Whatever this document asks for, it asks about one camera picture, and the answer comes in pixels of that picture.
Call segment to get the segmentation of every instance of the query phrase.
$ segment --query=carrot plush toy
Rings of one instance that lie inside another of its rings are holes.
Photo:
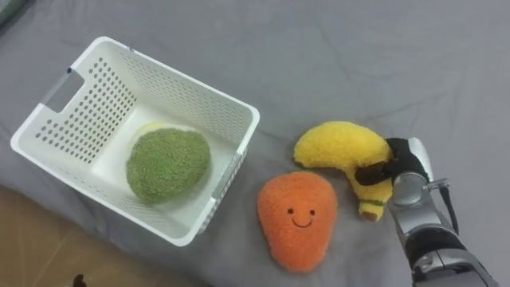
[[[331,184],[311,172],[269,180],[258,195],[257,211],[272,256],[293,272],[316,267],[326,254],[337,204]]]

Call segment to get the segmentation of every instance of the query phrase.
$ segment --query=yellow plush ball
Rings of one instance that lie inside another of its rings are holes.
[[[345,121],[321,124],[304,133],[294,147],[294,160],[306,168],[334,167],[342,170],[359,199],[359,213],[366,219],[381,218],[391,196],[391,181],[362,186],[355,180],[358,167],[391,157],[387,142],[369,128]]]

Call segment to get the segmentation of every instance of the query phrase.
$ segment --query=black cable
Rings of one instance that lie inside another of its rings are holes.
[[[457,216],[455,215],[455,210],[453,209],[452,199],[449,197],[449,189],[448,187],[440,187],[439,193],[445,202],[446,209],[448,210],[450,221],[452,222],[453,230],[455,233],[459,235],[459,224],[457,222]]]

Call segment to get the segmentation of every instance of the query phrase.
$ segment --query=wooden floor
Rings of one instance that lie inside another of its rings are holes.
[[[0,287],[192,287],[131,258],[17,192],[0,187]]]

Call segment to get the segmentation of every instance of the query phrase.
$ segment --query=broccoli plush toy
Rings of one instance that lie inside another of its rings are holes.
[[[160,128],[140,136],[126,166],[127,182],[145,203],[189,191],[206,173],[210,148],[198,132]]]

